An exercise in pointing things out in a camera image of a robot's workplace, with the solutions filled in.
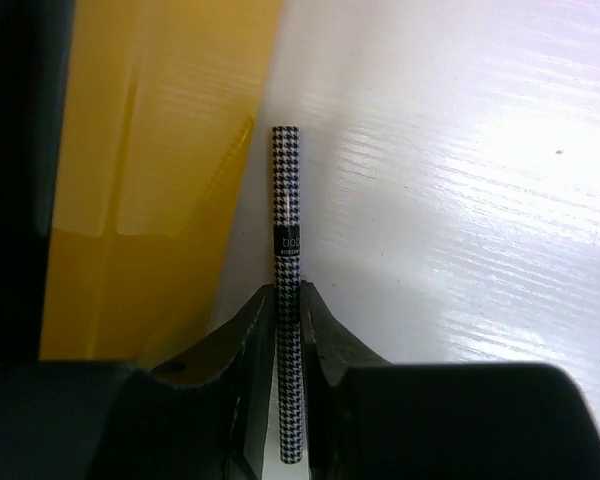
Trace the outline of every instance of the yellow surface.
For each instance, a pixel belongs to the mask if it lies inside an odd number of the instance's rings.
[[[280,0],[78,0],[41,358],[205,333]]]

